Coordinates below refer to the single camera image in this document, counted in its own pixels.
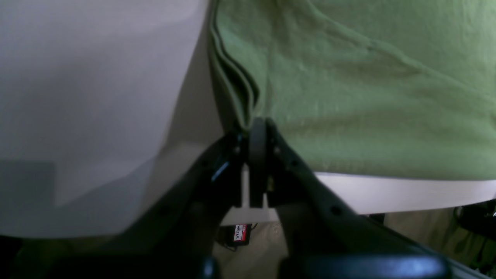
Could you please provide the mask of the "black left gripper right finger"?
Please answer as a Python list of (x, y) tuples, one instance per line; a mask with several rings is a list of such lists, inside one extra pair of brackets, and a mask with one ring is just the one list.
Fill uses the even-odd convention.
[(289, 255), (279, 279), (450, 279), (442, 256), (358, 215), (258, 119), (258, 207), (277, 212)]

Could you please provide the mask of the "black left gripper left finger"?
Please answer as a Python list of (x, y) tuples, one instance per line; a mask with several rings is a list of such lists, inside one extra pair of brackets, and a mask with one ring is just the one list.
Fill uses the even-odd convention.
[(249, 166), (250, 206), (258, 207), (258, 120), (200, 155), (168, 194), (126, 231), (92, 249), (58, 259), (44, 279), (219, 279), (212, 256), (222, 219), (241, 206)]

